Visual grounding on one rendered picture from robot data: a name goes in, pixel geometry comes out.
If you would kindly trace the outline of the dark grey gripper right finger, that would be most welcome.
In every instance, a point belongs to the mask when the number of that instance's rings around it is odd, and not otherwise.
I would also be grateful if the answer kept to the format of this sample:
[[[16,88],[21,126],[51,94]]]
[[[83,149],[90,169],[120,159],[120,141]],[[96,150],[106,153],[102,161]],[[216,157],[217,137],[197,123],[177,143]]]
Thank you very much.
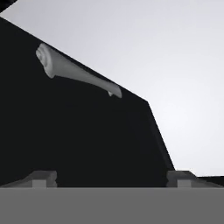
[[[168,171],[166,177],[167,187],[223,188],[223,185],[218,185],[206,180],[202,180],[190,171]]]

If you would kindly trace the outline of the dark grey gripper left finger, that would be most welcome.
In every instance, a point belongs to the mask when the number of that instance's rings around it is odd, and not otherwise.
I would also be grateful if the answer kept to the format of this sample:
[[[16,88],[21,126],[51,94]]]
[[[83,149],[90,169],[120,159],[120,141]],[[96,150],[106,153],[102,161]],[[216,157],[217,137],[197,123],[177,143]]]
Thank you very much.
[[[56,171],[34,171],[23,179],[0,185],[0,188],[55,188],[58,186],[56,180]]]

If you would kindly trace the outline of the black cabinet door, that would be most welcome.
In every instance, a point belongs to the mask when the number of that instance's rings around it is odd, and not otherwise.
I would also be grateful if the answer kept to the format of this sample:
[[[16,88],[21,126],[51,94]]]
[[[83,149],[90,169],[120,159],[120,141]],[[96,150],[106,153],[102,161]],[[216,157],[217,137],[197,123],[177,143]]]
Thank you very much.
[[[149,103],[49,78],[39,44],[0,18],[0,185],[55,171],[61,187],[164,187],[172,165]]]

